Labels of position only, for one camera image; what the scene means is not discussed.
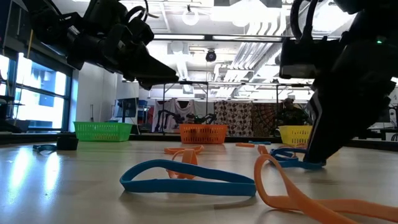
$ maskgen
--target plastic basket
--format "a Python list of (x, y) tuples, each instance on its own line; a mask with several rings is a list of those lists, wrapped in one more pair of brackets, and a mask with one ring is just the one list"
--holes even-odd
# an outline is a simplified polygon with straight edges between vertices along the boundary
[(280, 126), (282, 142), (291, 146), (303, 146), (308, 144), (312, 126)]
[(181, 142), (184, 144), (223, 144), (228, 125), (180, 124)]
[(80, 141), (122, 142), (129, 140), (132, 124), (74, 122)]

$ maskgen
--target orange basket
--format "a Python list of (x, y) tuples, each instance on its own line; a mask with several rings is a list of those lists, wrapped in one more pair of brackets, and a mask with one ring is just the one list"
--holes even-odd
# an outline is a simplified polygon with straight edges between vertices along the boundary
[(181, 142), (184, 144), (223, 144), (228, 125), (180, 124)]

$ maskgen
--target patterned fabric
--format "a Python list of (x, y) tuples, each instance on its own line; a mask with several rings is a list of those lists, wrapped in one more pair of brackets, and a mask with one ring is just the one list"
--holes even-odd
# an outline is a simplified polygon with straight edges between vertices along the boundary
[(253, 136), (269, 137), (272, 135), (275, 119), (275, 103), (254, 103), (252, 107)]
[(216, 102), (216, 124), (227, 124), (227, 136), (252, 137), (252, 103)]

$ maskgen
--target window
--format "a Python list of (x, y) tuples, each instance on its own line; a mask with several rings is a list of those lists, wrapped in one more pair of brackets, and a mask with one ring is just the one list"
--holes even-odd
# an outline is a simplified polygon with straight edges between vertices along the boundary
[(30, 120), (30, 128), (62, 128), (63, 98), (35, 93), (17, 88), (14, 115), (21, 120)]
[(8, 79), (8, 68), (9, 68), (10, 60), (3, 56), (0, 55), (0, 73), (2, 76), (2, 79)]
[(6, 87), (6, 81), (8, 79), (8, 68), (9, 68), (10, 60), (5, 57), (0, 55), (0, 95), (5, 96), (7, 87)]
[(24, 58), (19, 54), (17, 83), (40, 90), (65, 95), (67, 76)]
[(16, 70), (13, 117), (30, 121), (30, 130), (67, 129), (70, 77), (26, 59), (22, 53)]

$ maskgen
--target yellow basket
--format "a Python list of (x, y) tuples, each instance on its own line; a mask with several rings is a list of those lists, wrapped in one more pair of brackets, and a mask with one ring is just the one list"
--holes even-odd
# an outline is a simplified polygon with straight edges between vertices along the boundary
[(312, 126), (280, 126), (282, 142), (291, 146), (303, 146), (308, 144)]

